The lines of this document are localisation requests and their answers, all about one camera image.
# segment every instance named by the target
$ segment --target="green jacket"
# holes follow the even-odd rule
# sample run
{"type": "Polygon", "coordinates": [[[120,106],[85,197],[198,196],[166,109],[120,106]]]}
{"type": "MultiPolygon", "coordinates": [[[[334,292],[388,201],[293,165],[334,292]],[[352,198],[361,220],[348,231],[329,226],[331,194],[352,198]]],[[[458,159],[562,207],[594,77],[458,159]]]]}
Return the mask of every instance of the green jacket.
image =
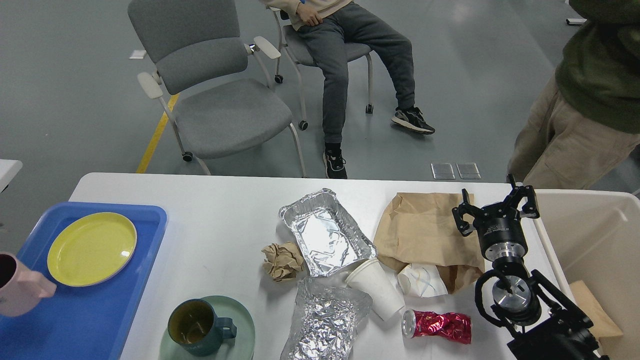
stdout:
{"type": "Polygon", "coordinates": [[[640,0],[570,0],[587,23],[556,70],[566,101],[585,117],[640,133],[640,0]]]}

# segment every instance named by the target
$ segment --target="mug handle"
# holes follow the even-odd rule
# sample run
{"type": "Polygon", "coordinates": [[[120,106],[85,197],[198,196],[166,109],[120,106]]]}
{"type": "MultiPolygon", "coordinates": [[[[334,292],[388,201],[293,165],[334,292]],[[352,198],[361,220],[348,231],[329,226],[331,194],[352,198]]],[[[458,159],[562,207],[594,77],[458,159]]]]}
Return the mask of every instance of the mug handle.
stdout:
{"type": "Polygon", "coordinates": [[[23,284],[27,290],[36,297],[52,297],[56,292],[56,285],[47,280],[40,272],[22,272],[18,277],[18,283],[23,284]]]}
{"type": "Polygon", "coordinates": [[[234,325],[234,321],[231,318],[217,318],[216,325],[217,328],[222,330],[222,338],[223,339],[233,339],[236,336],[237,328],[234,325]]]}

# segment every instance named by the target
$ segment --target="gray floor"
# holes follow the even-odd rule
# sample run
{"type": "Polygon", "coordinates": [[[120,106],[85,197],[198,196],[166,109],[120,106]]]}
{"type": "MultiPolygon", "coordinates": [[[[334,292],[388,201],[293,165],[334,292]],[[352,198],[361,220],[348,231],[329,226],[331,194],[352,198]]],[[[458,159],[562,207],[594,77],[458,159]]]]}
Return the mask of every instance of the gray floor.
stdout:
{"type": "MultiPolygon", "coordinates": [[[[141,46],[127,3],[0,2],[0,158],[24,163],[0,195],[0,250],[17,252],[42,212],[67,200],[83,175],[135,172],[162,109],[136,81],[137,73],[152,71],[151,61],[128,59],[141,46]]],[[[391,125],[393,88],[377,57],[375,111],[366,115],[366,61],[354,61],[342,146],[350,178],[432,181],[430,163],[476,162],[482,181],[503,182],[529,107],[577,29],[564,24],[575,13],[563,0],[358,3],[412,40],[417,102],[436,133],[419,136],[391,125]]],[[[245,42],[262,35],[277,44],[275,22],[258,0],[238,1],[237,7],[245,42]]],[[[323,77],[319,69],[301,71],[310,115],[309,128],[301,132],[303,153],[309,175],[323,177],[323,77]]],[[[285,62],[282,73],[285,82],[277,93],[299,117],[291,65],[285,62]]],[[[246,72],[226,80],[237,77],[262,74],[252,61],[246,72]]],[[[219,175],[296,177],[293,149],[284,132],[208,164],[219,175]]],[[[196,163],[180,159],[169,127],[147,172],[201,174],[196,163]]],[[[630,158],[594,188],[639,187],[640,170],[630,158]]]]}

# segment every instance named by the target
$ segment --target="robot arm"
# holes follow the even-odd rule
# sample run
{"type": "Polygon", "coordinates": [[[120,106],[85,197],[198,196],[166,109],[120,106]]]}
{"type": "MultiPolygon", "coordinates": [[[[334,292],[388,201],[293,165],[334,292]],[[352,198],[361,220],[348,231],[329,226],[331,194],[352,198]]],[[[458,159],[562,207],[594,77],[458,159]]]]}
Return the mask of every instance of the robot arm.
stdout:
{"type": "Polygon", "coordinates": [[[493,269],[476,282],[480,315],[497,327],[507,328],[514,339],[508,347],[518,360],[608,359],[593,352],[598,343],[588,330],[593,326],[589,317],[539,271],[527,271],[524,256],[528,248],[520,220],[540,217],[536,194],[532,186],[516,185],[512,176],[509,182],[511,192],[502,202],[477,208],[469,203],[463,189],[462,203],[452,209],[458,231],[468,236],[477,230],[482,255],[492,262],[493,269]],[[525,204],[518,209],[524,198],[525,204]],[[465,221],[464,215],[472,216],[473,223],[465,221]],[[496,317],[486,312],[482,292],[493,277],[497,280],[492,288],[491,310],[496,317]],[[540,300],[549,307],[550,317],[525,332],[525,326],[540,319],[540,300]]]}

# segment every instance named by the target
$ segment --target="gray chair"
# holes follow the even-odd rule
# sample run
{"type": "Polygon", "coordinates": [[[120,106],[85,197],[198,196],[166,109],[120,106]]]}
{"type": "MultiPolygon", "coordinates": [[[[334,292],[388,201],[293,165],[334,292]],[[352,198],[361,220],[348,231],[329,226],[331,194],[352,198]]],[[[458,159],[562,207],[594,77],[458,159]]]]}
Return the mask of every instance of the gray chair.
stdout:
{"type": "MultiPolygon", "coordinates": [[[[293,68],[296,70],[296,74],[298,75],[298,87],[300,93],[300,106],[302,107],[302,121],[298,124],[298,127],[301,130],[307,128],[307,107],[305,106],[305,96],[303,93],[303,82],[302,75],[300,74],[300,70],[298,70],[298,65],[317,67],[316,62],[311,57],[307,45],[305,41],[298,35],[296,30],[293,29],[291,25],[282,26],[280,23],[280,19],[289,20],[289,16],[286,12],[269,6],[268,10],[273,12],[273,16],[276,19],[276,23],[278,24],[278,51],[282,51],[284,49],[284,53],[293,64],[293,68]]],[[[369,75],[369,103],[365,109],[367,114],[373,113],[373,64],[371,62],[371,48],[365,44],[358,44],[354,42],[345,43],[346,52],[347,52],[347,61],[353,61],[359,59],[363,56],[367,58],[367,66],[368,66],[368,75],[369,75]]],[[[276,62],[276,74],[275,81],[278,84],[282,84],[284,80],[283,76],[280,74],[280,59],[276,62]]]]}
{"type": "Polygon", "coordinates": [[[303,177],[307,176],[300,141],[287,105],[273,92],[273,82],[258,56],[272,59],[280,53],[262,37],[246,45],[234,0],[133,0],[129,19],[156,65],[154,75],[138,74],[138,81],[151,99],[159,99],[178,141],[182,159],[199,162],[249,149],[271,139],[287,126],[293,135],[303,177]],[[185,99],[171,112],[160,84],[175,95],[203,81],[242,72],[253,55],[267,79],[265,86],[254,79],[235,80],[185,99]]]}

